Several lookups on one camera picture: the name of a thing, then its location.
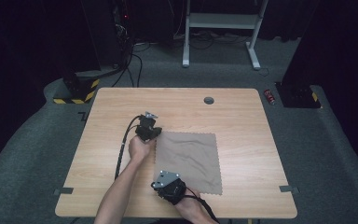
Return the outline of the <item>beige cloth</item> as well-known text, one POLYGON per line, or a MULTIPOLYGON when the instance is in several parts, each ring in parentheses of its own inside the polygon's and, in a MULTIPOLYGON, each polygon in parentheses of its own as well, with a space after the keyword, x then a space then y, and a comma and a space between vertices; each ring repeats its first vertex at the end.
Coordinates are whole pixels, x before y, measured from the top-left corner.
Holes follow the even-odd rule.
POLYGON ((163 132, 157 140, 155 179, 161 171, 179 174, 187 186, 201 193, 223 193, 214 133, 163 132))

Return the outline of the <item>person's right hand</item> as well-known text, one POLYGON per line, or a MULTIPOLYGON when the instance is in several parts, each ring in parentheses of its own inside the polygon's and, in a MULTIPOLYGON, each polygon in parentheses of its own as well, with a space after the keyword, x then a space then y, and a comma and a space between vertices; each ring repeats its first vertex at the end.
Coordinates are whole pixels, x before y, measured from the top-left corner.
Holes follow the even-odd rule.
POLYGON ((200 194, 194 189, 187 189, 183 198, 174 207, 184 219, 190 222, 198 222, 203 217, 203 209, 197 200, 200 194))

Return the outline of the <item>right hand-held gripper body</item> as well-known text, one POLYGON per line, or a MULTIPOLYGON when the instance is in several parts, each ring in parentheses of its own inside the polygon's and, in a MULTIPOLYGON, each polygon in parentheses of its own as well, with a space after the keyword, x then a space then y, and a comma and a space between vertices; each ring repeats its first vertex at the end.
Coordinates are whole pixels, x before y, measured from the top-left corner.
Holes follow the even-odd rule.
POLYGON ((185 196, 186 183, 177 173, 160 171, 158 178, 151 183, 158 196, 172 205, 178 204, 185 196))

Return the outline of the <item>white metal stand frame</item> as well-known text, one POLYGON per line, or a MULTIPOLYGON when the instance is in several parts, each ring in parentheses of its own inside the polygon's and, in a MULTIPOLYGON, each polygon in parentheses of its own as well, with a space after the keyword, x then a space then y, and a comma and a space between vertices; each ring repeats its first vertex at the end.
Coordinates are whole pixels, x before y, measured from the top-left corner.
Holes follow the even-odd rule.
POLYGON ((190 65, 190 29, 191 28, 216 28, 216 29, 239 29, 252 30, 253 34, 250 42, 245 43, 254 70, 260 70, 261 65, 255 52, 255 42, 257 40, 262 21, 268 6, 269 0, 262 0, 259 12, 254 15, 245 14, 213 14, 195 13, 190 9, 191 0, 186 0, 186 25, 185 40, 183 48, 182 66, 190 65))

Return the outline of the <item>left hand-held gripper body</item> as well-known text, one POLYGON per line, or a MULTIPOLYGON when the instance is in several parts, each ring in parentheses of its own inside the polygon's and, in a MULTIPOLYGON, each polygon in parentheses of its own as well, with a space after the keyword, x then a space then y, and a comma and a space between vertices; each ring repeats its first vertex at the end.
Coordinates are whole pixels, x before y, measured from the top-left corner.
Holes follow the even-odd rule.
POLYGON ((156 119, 158 117, 152 113, 145 112, 144 115, 141 115, 139 120, 140 123, 137 126, 135 132, 141 138, 142 141, 145 141, 146 138, 153 133, 153 128, 155 128, 156 119))

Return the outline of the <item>red can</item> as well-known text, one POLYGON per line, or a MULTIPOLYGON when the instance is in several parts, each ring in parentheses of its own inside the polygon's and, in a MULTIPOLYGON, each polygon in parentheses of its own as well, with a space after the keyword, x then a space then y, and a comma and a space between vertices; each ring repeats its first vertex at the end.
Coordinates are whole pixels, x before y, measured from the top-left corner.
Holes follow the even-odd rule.
POLYGON ((270 90, 264 90, 264 95, 271 105, 275 105, 275 98, 270 90))

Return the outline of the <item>dark equipment rack red light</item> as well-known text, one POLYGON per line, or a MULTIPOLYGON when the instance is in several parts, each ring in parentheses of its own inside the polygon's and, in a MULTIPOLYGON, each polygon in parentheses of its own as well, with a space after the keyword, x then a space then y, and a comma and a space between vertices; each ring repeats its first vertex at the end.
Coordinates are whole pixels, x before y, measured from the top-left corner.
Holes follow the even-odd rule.
POLYGON ((112 0, 112 3, 112 13, 117 31, 117 42, 121 54, 122 67, 126 67, 130 61, 133 46, 130 0, 112 0))

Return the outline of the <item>black stand base yellow corner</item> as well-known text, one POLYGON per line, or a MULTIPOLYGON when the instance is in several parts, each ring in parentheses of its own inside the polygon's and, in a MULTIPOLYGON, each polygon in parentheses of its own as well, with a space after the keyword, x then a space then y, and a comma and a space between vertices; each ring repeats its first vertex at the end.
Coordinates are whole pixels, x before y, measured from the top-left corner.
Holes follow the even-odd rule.
POLYGON ((282 104, 288 108, 321 108, 317 94, 310 86, 286 85, 276 82, 275 87, 279 93, 282 104))

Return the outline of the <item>person's left hand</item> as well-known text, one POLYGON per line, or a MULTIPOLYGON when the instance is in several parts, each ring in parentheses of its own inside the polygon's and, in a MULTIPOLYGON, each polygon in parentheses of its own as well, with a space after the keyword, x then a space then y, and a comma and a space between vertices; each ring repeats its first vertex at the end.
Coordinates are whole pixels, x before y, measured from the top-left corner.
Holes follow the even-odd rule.
POLYGON ((156 148, 156 139, 144 142, 138 135, 134 136, 129 143, 131 162, 142 163, 152 149, 156 148))

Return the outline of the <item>black yellow striped stand base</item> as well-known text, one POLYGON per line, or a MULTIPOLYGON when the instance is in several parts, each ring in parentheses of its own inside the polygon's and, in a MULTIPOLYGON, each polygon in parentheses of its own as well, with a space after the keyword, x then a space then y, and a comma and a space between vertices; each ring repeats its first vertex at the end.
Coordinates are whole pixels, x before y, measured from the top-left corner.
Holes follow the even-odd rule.
POLYGON ((53 95, 55 104, 87 104, 90 102, 99 84, 98 78, 64 77, 53 95))

